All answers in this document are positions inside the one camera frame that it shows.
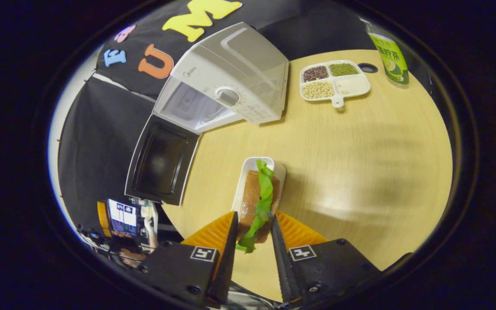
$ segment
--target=food tray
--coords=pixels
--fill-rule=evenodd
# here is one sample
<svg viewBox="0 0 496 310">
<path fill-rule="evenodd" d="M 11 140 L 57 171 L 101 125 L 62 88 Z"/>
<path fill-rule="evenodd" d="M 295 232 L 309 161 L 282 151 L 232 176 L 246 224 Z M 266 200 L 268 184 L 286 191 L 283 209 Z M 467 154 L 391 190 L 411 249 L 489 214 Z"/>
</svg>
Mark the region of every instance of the food tray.
<svg viewBox="0 0 496 310">
<path fill-rule="evenodd" d="M 329 68 L 329 65 L 337 65 L 340 63 L 349 63 L 357 70 L 358 74 L 351 74 L 348 76 L 338 76 L 338 77 L 333 76 L 332 71 Z M 316 79 L 311 82 L 304 82 L 304 72 L 308 69 L 318 67 L 319 65 L 325 66 L 326 71 L 329 74 L 329 77 L 323 79 Z M 332 84 L 332 90 L 334 91 L 334 94 L 329 97 L 315 98 L 315 99 L 310 99 L 304 96 L 303 88 L 315 82 L 327 82 L 329 84 Z M 342 60 L 315 63 L 314 65 L 309 65 L 300 71 L 300 95 L 302 98 L 304 98 L 307 101 L 331 100 L 332 106 L 334 106 L 335 108 L 342 108 L 344 106 L 344 98 L 364 95 L 367 92 L 369 92 L 369 90 L 370 90 L 369 80 L 366 78 L 366 75 L 364 75 L 361 68 L 359 68 L 359 66 L 356 65 L 353 61 L 342 59 Z"/>
<path fill-rule="evenodd" d="M 239 183 L 236 185 L 235 199 L 232 203 L 231 211 L 236 211 L 240 213 L 240 209 L 242 208 L 242 197 L 244 196 L 244 184 L 246 183 L 246 175 L 248 175 L 248 171 L 254 170 L 257 171 L 256 160 L 261 159 L 267 163 L 267 167 L 273 170 L 274 177 L 281 181 L 281 193 L 279 194 L 279 198 L 277 200 L 277 210 L 281 203 L 281 196 L 284 188 L 284 179 L 286 179 L 286 168 L 276 163 L 270 157 L 248 157 L 244 164 L 242 165 L 242 170 L 240 171 Z"/>
</svg>

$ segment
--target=microwave oven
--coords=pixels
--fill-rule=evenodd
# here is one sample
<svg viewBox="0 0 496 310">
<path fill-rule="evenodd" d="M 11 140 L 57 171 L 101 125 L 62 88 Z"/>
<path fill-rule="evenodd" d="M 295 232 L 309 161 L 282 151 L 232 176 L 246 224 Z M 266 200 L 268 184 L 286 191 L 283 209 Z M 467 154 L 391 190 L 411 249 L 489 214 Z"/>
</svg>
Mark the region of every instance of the microwave oven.
<svg viewBox="0 0 496 310">
<path fill-rule="evenodd" d="M 245 23 L 193 45 L 164 84 L 136 144 L 125 194 L 181 205 L 199 136 L 246 120 L 278 120 L 289 62 Z"/>
</svg>

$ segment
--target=lettuce leaf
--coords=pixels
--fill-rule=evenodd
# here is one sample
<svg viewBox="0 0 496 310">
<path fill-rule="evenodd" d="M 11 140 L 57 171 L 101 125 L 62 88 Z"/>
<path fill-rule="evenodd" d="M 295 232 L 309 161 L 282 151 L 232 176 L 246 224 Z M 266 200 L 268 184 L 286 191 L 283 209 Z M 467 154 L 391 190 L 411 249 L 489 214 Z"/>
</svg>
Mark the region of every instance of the lettuce leaf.
<svg viewBox="0 0 496 310">
<path fill-rule="evenodd" d="M 259 171 L 258 183 L 260 185 L 260 200 L 256 204 L 256 216 L 248 232 L 242 236 L 235 246 L 236 249 L 246 253 L 252 253 L 256 247 L 256 231 L 260 229 L 270 217 L 271 202 L 273 201 L 273 185 L 271 178 L 274 175 L 273 170 L 267 167 L 267 163 L 258 159 L 256 161 L 257 169 Z"/>
</svg>

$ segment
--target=monitor screen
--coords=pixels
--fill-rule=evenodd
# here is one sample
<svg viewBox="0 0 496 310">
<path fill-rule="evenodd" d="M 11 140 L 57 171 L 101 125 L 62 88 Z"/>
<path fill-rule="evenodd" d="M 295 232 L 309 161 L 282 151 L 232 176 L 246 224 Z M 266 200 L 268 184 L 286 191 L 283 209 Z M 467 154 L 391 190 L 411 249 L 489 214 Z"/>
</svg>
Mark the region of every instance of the monitor screen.
<svg viewBox="0 0 496 310">
<path fill-rule="evenodd" d="M 108 199 L 108 210 L 114 230 L 136 236 L 137 209 L 135 207 Z"/>
</svg>

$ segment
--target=wooden table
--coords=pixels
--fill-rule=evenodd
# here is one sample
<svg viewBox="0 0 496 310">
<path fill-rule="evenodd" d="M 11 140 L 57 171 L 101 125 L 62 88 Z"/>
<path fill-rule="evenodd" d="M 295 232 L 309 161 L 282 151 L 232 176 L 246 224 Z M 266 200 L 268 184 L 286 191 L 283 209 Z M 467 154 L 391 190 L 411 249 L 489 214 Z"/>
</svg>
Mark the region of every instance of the wooden table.
<svg viewBox="0 0 496 310">
<path fill-rule="evenodd" d="M 313 63 L 372 63 L 368 94 L 306 102 L 299 74 Z M 188 237 L 230 211 L 247 157 L 268 156 L 287 169 L 279 209 L 328 239 L 346 238 L 383 270 L 414 251 L 436 226 L 451 186 L 452 156 L 445 124 L 414 76 L 400 90 L 386 79 L 378 51 L 349 50 L 291 61 L 284 116 L 205 132 L 189 173 L 183 206 L 164 205 Z M 232 280 L 281 301 L 271 238 L 252 254 L 236 251 Z"/>
</svg>

